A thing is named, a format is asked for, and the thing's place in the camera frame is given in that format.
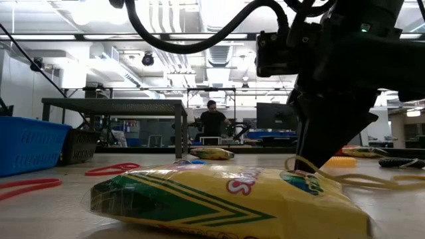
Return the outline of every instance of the black cable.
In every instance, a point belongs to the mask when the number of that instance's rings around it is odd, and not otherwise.
[[[46,73],[44,73],[43,70],[41,70],[41,68],[37,64],[35,64],[34,60],[32,60],[31,57],[24,51],[24,49],[22,49],[22,47],[18,44],[18,42],[12,37],[12,35],[9,33],[9,31],[7,31],[7,29],[1,23],[0,23],[0,29],[3,30],[3,32],[11,39],[13,44],[15,44],[15,46],[18,48],[18,50],[31,63],[31,65],[33,65],[46,78],[46,80],[48,80],[59,91],[59,93],[64,98],[67,98],[66,94],[46,75]],[[78,113],[80,114],[81,118],[84,120],[85,123],[90,124],[90,123],[88,123],[87,119],[80,112],[78,112]]]
[[[126,0],[128,18],[135,31],[151,46],[175,54],[192,54],[214,46],[224,40],[243,20],[245,20],[245,18],[247,18],[247,16],[249,16],[249,14],[251,14],[251,12],[259,7],[270,7],[278,17],[279,31],[285,34],[289,31],[288,17],[279,3],[274,0],[254,0],[245,6],[225,27],[212,37],[195,44],[173,44],[154,37],[146,30],[137,16],[134,2],[135,0]]]
[[[9,111],[9,108],[6,106],[3,99],[0,97],[0,106],[3,108],[3,111],[6,113],[7,116],[12,116],[12,113]]]
[[[424,7],[424,2],[422,2],[422,0],[418,0],[418,6],[419,6],[420,14],[422,15],[422,18],[424,19],[424,23],[425,23],[425,7]]]
[[[298,11],[301,9],[303,4],[303,3],[300,3],[298,0],[284,0],[284,1],[286,5],[288,5],[288,7],[290,7],[296,13],[298,13]],[[307,17],[318,17],[326,13],[336,2],[337,0],[328,0],[328,2],[326,2],[322,6],[312,7],[307,12]]]

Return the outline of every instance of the gray table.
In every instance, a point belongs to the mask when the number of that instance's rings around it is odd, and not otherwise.
[[[94,127],[94,116],[174,116],[175,156],[180,159],[187,153],[187,140],[183,140],[182,151],[182,134],[187,135],[187,113],[181,100],[43,98],[41,102],[42,120],[49,121],[50,107],[56,106],[90,116],[90,128]]]

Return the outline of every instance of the green chevron stripe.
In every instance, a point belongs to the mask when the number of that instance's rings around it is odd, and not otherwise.
[[[152,176],[152,175],[148,175],[147,173],[138,173],[138,175],[133,175],[133,176],[136,176],[136,177],[140,178],[140,175],[143,175],[144,177],[148,177],[148,178],[155,179],[156,181],[160,181],[160,182],[164,182],[164,181],[165,181],[165,182],[171,183],[172,185],[176,185],[176,186],[178,186],[178,187],[182,187],[182,188],[187,189],[187,190],[189,190],[189,191],[193,191],[194,193],[198,193],[198,194],[203,195],[203,196],[205,196],[205,197],[208,197],[208,198],[210,198],[210,199],[217,200],[217,201],[222,202],[222,203],[224,203],[224,204],[226,204],[226,205],[228,205],[228,206],[233,206],[233,207],[238,208],[238,209],[240,209],[240,210],[245,210],[245,211],[247,211],[247,212],[250,212],[250,213],[252,213],[252,214],[256,214],[256,215],[258,215],[258,216],[259,216],[258,218],[250,218],[250,219],[243,219],[243,220],[233,220],[233,221],[229,221],[229,222],[220,222],[220,223],[215,223],[215,224],[207,224],[207,225],[205,225],[205,226],[223,226],[223,225],[227,225],[227,224],[238,224],[238,223],[254,222],[254,221],[257,221],[257,220],[265,220],[265,219],[274,218],[274,216],[271,216],[271,215],[265,214],[265,213],[263,213],[263,212],[258,212],[258,211],[256,211],[256,210],[252,210],[252,209],[250,209],[250,208],[246,208],[246,207],[243,207],[243,206],[240,206],[240,205],[237,205],[237,204],[234,204],[234,203],[229,202],[229,201],[227,201],[227,200],[224,200],[224,199],[221,199],[221,198],[219,198],[219,197],[216,197],[216,196],[210,195],[210,194],[208,194],[208,193],[206,193],[206,192],[202,192],[202,191],[200,191],[200,190],[197,190],[197,189],[194,189],[194,188],[188,187],[188,186],[183,185],[183,184],[181,184],[181,183],[177,183],[177,182],[172,181],[172,180],[170,180],[170,179],[162,179],[162,178],[159,178],[159,177],[155,177],[155,176]],[[163,183],[159,183],[159,182],[156,182],[156,181],[150,181],[150,182],[152,182],[152,183],[157,183],[157,184],[159,184],[159,185],[161,185],[161,186],[165,186],[165,184],[163,184]],[[177,189],[177,188],[175,188],[175,187],[169,187],[169,188],[170,188],[170,189],[173,189],[173,190],[176,190],[176,191],[179,191],[180,193],[181,193],[181,192],[184,192],[184,193],[185,193],[185,191],[182,191],[182,190]],[[205,200],[205,199],[199,198],[199,197],[197,197],[197,196],[195,196],[195,195],[190,195],[190,194],[186,194],[186,193],[185,193],[185,195],[190,196],[190,197],[193,197],[193,198],[196,198],[196,199],[198,199],[198,200],[203,200],[204,202],[211,203],[211,204],[213,204],[213,205],[215,205],[215,206],[219,206],[219,205],[220,205],[220,204],[217,204],[217,203],[215,203],[215,202],[211,202],[211,201],[209,201],[209,200]],[[231,211],[231,212],[235,212],[235,211],[234,211],[234,210],[232,210],[231,208],[227,208],[227,207],[224,207],[224,206],[219,206],[219,207],[221,207],[221,208],[223,208],[223,209],[225,209],[225,210],[229,210],[229,211]],[[214,221],[214,220],[223,220],[223,219],[227,219],[227,218],[234,218],[234,217],[242,217],[242,216],[237,216],[237,215],[220,216],[220,217],[216,217],[216,218],[210,218],[209,220],[208,220],[208,219],[200,219],[200,220],[190,221],[190,222],[186,222],[186,224],[195,224],[195,223],[202,223],[202,222],[208,222],[208,221],[209,221],[209,222],[211,222],[211,221]]]

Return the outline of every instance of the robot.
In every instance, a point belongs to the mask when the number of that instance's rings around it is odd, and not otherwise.
[[[257,38],[257,75],[298,74],[288,98],[299,120],[296,153],[316,167],[377,120],[369,110],[380,88],[399,91],[401,101],[425,98],[425,81],[420,80],[425,44],[401,41],[402,31],[394,27],[404,0],[328,0],[320,7],[313,7],[315,0],[285,0],[297,13],[291,27],[274,0],[254,0],[216,35],[190,45],[164,42],[149,34],[134,2],[110,0],[114,7],[125,4],[130,23],[146,42],[175,54],[206,50],[224,40],[256,8],[272,8],[279,29],[261,32]],[[320,24],[305,22],[322,14]],[[295,168],[313,172],[300,161]]]

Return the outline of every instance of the crayola logo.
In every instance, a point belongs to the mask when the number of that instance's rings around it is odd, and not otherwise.
[[[292,171],[293,174],[288,174],[285,171],[280,173],[280,178],[311,195],[319,195],[323,192],[320,187],[319,180],[312,174],[304,173],[301,171]]]

